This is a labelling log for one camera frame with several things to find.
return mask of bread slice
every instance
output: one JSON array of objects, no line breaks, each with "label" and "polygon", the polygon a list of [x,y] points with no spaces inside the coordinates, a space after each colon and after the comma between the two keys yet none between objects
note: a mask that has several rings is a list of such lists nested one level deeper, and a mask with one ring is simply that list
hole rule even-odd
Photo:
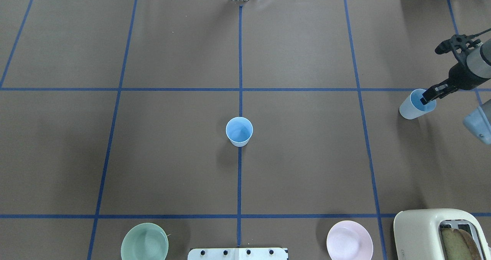
[{"label": "bread slice", "polygon": [[472,236],[461,229],[440,229],[448,260],[482,260]]}]

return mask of green bowl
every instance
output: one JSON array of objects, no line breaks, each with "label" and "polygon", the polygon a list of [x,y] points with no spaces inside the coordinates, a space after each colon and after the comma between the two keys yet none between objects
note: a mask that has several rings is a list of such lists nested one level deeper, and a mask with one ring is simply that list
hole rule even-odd
[{"label": "green bowl", "polygon": [[121,244],[123,260],[164,260],[169,250],[167,234],[153,223],[133,227]]}]

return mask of blue cup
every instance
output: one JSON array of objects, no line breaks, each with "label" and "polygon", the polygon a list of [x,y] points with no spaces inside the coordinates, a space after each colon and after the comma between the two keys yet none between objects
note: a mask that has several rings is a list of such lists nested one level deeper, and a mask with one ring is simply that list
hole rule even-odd
[{"label": "blue cup", "polygon": [[232,118],[225,128],[228,139],[237,147],[243,147],[249,142],[253,130],[252,123],[244,117]]}]

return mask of bread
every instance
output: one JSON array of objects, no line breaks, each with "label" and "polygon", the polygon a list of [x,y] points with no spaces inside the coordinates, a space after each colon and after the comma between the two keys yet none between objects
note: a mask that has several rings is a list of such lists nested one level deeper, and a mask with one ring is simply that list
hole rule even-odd
[{"label": "bread", "polygon": [[472,236],[461,229],[441,229],[448,260],[482,260]]}]

